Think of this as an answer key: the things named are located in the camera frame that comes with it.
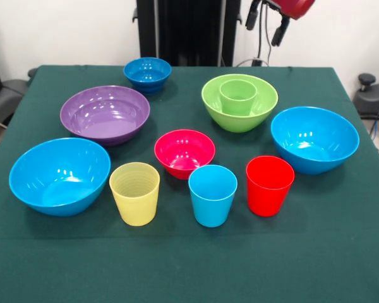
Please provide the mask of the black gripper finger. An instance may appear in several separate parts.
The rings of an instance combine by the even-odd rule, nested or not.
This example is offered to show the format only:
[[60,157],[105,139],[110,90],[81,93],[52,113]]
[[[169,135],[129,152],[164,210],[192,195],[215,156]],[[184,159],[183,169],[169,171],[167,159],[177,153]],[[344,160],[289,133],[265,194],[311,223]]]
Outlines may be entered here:
[[280,26],[276,29],[274,36],[271,41],[271,45],[273,47],[279,47],[282,39],[284,38],[284,35],[287,31],[287,28],[290,23],[290,18],[286,15],[282,15],[282,20]]
[[260,0],[251,1],[247,19],[246,19],[246,29],[249,31],[252,31],[255,27],[255,23],[258,18],[258,7],[260,3],[261,3]]

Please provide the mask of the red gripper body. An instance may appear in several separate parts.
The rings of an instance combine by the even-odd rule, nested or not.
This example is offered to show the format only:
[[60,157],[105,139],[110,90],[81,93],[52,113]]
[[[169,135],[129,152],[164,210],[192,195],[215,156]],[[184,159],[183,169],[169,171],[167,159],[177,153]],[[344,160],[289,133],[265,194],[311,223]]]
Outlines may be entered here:
[[315,0],[271,0],[270,6],[282,16],[298,20],[304,16]]

